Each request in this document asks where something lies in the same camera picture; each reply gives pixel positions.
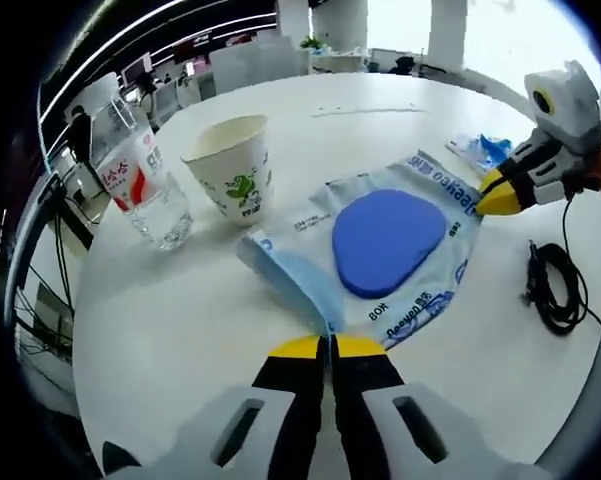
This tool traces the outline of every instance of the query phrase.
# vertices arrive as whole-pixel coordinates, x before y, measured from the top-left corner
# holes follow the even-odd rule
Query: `bottle label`
[[[96,171],[120,210],[153,198],[162,187],[162,157],[151,128],[126,139]]]

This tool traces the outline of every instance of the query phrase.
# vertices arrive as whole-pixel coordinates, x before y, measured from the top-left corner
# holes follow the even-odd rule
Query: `blue plastic wrapper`
[[[458,135],[447,142],[447,148],[465,161],[480,178],[504,162],[513,150],[510,140],[484,134]]]

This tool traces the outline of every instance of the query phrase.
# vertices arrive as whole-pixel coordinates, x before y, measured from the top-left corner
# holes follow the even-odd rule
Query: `computer monitor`
[[[122,70],[122,81],[124,82],[124,86],[128,87],[133,85],[136,78],[138,78],[138,75],[151,71],[151,66],[151,54],[145,53],[138,60],[124,68]]]

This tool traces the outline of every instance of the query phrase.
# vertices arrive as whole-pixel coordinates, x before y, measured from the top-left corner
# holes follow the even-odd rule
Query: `plastic water bottle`
[[[193,220],[145,113],[119,97],[92,117],[91,164],[118,208],[160,250],[187,237]]]

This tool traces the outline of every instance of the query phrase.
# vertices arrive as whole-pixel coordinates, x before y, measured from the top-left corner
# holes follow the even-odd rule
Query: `cable connector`
[[[537,266],[538,266],[538,247],[529,240],[529,262],[527,263],[527,285],[524,293],[520,294],[520,300],[527,307],[531,306],[534,302],[534,293],[536,291],[536,278],[537,278]]]

